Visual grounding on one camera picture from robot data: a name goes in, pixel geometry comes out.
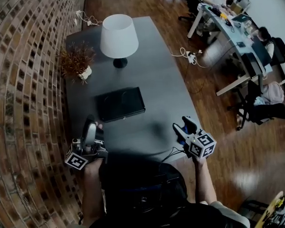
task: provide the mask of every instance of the white pot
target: white pot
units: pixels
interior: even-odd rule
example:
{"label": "white pot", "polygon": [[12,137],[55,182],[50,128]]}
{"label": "white pot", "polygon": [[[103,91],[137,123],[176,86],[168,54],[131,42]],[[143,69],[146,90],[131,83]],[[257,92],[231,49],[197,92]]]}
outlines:
{"label": "white pot", "polygon": [[78,76],[82,79],[82,80],[86,80],[92,73],[92,69],[90,68],[90,66],[87,66],[86,70],[82,73],[82,74],[78,74]]}

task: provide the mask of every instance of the desk lamp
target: desk lamp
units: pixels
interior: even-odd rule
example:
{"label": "desk lamp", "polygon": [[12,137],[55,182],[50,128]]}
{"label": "desk lamp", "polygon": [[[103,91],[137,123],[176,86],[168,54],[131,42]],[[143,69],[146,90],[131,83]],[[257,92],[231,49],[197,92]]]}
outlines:
{"label": "desk lamp", "polygon": [[114,14],[103,21],[100,50],[107,57],[114,58],[113,65],[123,68],[127,65],[126,57],[138,48],[138,39],[131,17]]}

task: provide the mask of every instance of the brick wall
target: brick wall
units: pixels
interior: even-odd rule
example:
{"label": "brick wall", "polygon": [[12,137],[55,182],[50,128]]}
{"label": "brick wall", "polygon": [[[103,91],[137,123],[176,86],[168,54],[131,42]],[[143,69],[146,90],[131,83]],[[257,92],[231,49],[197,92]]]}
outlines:
{"label": "brick wall", "polygon": [[57,53],[84,0],[0,0],[0,227],[64,227],[81,193],[63,165],[65,84]]}

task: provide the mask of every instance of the dried plant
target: dried plant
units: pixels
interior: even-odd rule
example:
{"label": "dried plant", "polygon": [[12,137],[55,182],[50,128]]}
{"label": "dried plant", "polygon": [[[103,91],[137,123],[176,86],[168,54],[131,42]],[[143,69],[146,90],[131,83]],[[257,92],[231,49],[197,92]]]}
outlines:
{"label": "dried plant", "polygon": [[62,76],[77,78],[88,66],[92,66],[94,56],[93,48],[84,42],[78,47],[73,43],[68,50],[61,49],[59,58]]}

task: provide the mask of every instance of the white lamp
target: white lamp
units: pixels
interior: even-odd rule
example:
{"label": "white lamp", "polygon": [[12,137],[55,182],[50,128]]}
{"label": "white lamp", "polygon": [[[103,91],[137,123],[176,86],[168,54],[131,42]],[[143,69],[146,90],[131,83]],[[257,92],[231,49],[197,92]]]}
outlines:
{"label": "white lamp", "polygon": [[138,39],[131,17],[124,14],[111,15],[103,21],[100,50],[107,57],[114,58],[113,65],[125,67],[126,57],[138,48]]}

